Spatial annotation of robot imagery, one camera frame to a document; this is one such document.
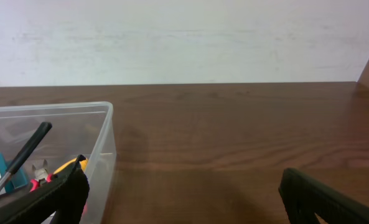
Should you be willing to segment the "white and blue box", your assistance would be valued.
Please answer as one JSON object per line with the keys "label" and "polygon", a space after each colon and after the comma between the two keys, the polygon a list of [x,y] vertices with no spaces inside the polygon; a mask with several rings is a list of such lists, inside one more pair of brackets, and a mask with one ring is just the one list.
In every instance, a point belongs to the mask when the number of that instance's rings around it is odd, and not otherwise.
{"label": "white and blue box", "polygon": [[[6,169],[10,161],[6,161],[4,156],[0,153],[0,178],[6,173]],[[2,190],[0,191],[0,195],[2,194],[10,194],[13,191],[18,190],[21,187],[25,187],[29,183],[28,177],[24,170],[20,168],[7,182]]]}

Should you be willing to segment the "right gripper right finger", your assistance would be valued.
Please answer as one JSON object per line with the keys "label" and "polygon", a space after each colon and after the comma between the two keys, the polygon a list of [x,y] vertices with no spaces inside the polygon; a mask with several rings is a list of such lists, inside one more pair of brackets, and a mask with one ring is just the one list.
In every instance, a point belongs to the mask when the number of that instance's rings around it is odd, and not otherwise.
{"label": "right gripper right finger", "polygon": [[283,171],[279,194],[291,224],[369,224],[369,207],[293,168]]}

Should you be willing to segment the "small black claw hammer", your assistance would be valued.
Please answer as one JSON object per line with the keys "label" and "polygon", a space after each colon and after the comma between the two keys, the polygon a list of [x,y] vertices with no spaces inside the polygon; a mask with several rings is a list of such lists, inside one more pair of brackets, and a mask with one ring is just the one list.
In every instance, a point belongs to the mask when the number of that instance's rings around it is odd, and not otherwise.
{"label": "small black claw hammer", "polygon": [[17,153],[6,169],[6,173],[0,178],[0,191],[10,181],[12,176],[21,168],[29,156],[33,153],[46,134],[52,129],[52,123],[42,122],[22,149]]}

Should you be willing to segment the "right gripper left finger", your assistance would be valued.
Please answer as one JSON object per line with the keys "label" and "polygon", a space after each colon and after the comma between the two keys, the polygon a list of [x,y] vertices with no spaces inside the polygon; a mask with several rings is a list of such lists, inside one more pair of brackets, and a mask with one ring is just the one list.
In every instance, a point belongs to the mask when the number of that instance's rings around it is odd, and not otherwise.
{"label": "right gripper left finger", "polygon": [[79,223],[86,205],[90,186],[76,158],[73,169],[33,192],[0,207],[0,224],[42,223],[53,216],[51,223]]}

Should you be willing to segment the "red handled pliers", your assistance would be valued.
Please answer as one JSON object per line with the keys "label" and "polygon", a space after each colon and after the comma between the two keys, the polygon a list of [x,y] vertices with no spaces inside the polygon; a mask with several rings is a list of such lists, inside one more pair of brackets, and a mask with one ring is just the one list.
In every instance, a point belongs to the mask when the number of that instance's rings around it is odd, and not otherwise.
{"label": "red handled pliers", "polygon": [[74,165],[64,169],[62,172],[54,175],[53,172],[49,172],[49,165],[47,160],[43,160],[41,167],[36,167],[34,164],[32,165],[32,172],[34,173],[34,179],[31,179],[29,182],[29,191],[33,192],[37,190],[39,187],[48,184],[49,182],[59,178],[65,177],[68,173],[73,169]]}

